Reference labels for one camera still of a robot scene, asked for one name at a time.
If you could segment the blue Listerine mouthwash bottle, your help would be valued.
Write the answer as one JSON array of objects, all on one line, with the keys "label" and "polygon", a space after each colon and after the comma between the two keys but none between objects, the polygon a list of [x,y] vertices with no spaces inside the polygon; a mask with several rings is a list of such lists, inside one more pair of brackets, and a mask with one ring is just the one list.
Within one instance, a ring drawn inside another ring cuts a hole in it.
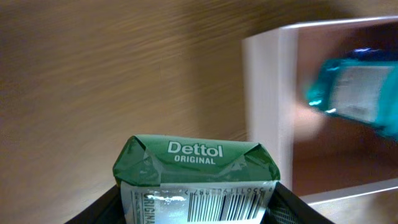
[{"label": "blue Listerine mouthwash bottle", "polygon": [[397,140],[397,49],[361,48],[325,60],[308,105]]}]

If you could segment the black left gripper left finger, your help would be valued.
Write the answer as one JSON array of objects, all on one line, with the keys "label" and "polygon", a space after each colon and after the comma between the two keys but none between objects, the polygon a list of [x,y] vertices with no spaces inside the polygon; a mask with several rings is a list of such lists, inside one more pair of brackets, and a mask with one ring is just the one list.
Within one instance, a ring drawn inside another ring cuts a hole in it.
[{"label": "black left gripper left finger", "polygon": [[66,224],[124,224],[120,189],[113,186]]}]

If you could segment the green Dettol soap bar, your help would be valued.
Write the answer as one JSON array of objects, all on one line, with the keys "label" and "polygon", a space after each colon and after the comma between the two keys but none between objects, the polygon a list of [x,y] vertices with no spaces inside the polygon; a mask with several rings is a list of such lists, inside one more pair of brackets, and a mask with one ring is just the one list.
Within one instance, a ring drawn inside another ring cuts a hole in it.
[{"label": "green Dettol soap bar", "polygon": [[113,166],[127,223],[260,223],[280,172],[257,142],[127,140]]}]

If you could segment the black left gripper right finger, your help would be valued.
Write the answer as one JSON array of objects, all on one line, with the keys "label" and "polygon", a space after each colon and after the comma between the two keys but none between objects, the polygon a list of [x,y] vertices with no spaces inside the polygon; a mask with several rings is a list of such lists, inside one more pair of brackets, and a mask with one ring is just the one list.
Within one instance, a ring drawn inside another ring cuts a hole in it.
[{"label": "black left gripper right finger", "polygon": [[334,224],[278,182],[264,214],[264,224]]}]

